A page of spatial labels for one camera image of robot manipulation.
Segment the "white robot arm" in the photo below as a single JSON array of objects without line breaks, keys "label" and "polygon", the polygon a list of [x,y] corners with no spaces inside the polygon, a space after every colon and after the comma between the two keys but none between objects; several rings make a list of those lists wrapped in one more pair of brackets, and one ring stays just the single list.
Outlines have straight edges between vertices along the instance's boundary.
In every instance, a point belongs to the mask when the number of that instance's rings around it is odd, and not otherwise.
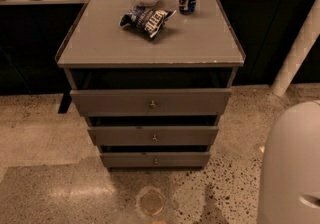
[{"label": "white robot arm", "polygon": [[284,111],[265,144],[257,224],[320,224],[320,103]]}]

